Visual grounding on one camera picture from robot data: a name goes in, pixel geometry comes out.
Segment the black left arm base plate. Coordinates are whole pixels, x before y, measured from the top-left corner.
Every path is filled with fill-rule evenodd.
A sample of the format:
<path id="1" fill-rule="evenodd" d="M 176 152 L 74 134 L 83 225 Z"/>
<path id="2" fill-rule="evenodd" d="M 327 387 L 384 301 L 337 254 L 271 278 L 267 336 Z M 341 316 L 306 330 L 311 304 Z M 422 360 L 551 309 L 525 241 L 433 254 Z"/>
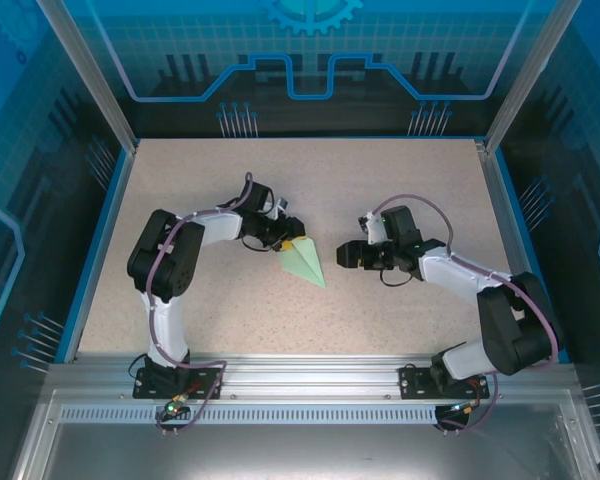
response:
<path id="1" fill-rule="evenodd" d="M 218 368 L 180 369 L 141 367 L 135 374 L 132 397 L 134 399 L 167 400 L 181 394 L 189 399 L 202 400 L 212 390 L 219 373 Z M 220 388 L 212 390 L 212 399 L 218 399 Z"/>

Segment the grey metal sheet panel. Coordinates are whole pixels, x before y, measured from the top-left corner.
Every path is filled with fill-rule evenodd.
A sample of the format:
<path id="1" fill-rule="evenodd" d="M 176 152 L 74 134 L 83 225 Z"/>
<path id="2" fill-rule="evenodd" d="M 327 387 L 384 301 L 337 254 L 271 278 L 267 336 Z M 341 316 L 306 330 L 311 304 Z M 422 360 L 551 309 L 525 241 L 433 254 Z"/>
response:
<path id="1" fill-rule="evenodd" d="M 600 480 L 586 408 L 499 405 L 475 429 L 435 425 L 60 424 L 39 405 L 10 480 Z"/>

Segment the aluminium side rail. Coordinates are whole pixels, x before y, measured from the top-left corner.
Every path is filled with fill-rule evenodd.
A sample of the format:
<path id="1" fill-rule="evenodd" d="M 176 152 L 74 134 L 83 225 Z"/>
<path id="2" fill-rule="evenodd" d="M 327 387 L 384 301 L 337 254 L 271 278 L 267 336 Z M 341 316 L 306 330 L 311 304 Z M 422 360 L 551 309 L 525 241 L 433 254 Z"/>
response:
<path id="1" fill-rule="evenodd" d="M 542 279 L 526 270 L 530 260 L 519 230 L 520 209 L 507 188 L 510 179 L 494 153 L 487 152 L 480 143 L 476 147 L 512 270 L 509 278 L 496 274 L 499 285 L 478 295 L 485 352 L 495 369 L 506 375 L 547 367 L 557 361 L 560 329 L 554 326 Z"/>

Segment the aluminium corner post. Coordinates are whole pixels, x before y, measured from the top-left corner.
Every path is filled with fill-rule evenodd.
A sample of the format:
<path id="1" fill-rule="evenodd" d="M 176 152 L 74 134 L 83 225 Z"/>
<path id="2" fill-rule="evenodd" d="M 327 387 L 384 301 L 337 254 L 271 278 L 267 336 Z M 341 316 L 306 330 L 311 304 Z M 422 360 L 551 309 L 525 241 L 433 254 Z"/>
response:
<path id="1" fill-rule="evenodd" d="M 484 139 L 484 153 L 494 156 L 582 0 L 556 0 Z"/>
<path id="2" fill-rule="evenodd" d="M 36 0 L 55 35 L 94 98 L 109 127 L 128 154 L 137 139 L 86 41 L 62 0 Z"/>

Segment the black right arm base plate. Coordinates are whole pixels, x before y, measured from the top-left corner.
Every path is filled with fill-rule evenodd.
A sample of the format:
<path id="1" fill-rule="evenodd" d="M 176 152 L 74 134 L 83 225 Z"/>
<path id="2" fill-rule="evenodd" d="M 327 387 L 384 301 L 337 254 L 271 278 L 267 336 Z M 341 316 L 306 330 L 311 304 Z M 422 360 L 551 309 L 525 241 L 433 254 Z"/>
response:
<path id="1" fill-rule="evenodd" d="M 477 400 L 491 397 L 485 376 L 456 380 L 437 365 L 416 367 L 408 363 L 398 370 L 398 383 L 403 400 Z"/>

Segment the blue table side trim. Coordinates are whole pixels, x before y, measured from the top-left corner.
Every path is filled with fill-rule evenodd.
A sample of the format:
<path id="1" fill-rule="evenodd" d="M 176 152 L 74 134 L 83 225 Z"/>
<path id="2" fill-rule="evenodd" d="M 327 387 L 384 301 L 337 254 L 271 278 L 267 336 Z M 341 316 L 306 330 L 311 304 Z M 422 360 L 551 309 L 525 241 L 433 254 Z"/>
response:
<path id="1" fill-rule="evenodd" d="M 78 351 L 134 161 L 134 153 L 122 150 L 116 162 L 56 350 L 56 364 L 71 363 Z"/>
<path id="2" fill-rule="evenodd" d="M 550 298 L 522 207 L 500 148 L 494 156 L 487 156 L 483 173 L 510 271 L 528 271 L 535 274 Z"/>

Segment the light green paper sheet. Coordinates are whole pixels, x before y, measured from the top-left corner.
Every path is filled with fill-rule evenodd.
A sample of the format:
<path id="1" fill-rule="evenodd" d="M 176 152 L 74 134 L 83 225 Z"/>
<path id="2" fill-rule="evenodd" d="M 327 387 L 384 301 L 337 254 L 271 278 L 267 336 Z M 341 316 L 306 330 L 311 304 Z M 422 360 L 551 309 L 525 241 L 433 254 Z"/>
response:
<path id="1" fill-rule="evenodd" d="M 278 253 L 282 268 L 292 275 L 325 288 L 326 281 L 314 241 L 307 236 L 290 241 L 294 247 Z"/>

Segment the aluminium frame rail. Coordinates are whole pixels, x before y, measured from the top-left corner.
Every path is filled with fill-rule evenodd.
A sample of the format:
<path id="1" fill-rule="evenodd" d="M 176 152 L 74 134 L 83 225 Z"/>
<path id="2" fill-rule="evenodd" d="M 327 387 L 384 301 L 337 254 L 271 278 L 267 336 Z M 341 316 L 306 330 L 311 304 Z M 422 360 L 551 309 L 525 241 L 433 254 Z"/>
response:
<path id="1" fill-rule="evenodd" d="M 78 354 L 67 364 L 49 368 L 43 401 L 112 402 L 131 400 L 132 354 Z M 425 367 L 427 355 L 202 354 L 199 362 L 224 359 L 222 403 L 397 403 L 398 369 Z M 499 378 L 505 404 L 560 403 L 582 397 L 575 368 L 569 364 L 525 370 Z"/>

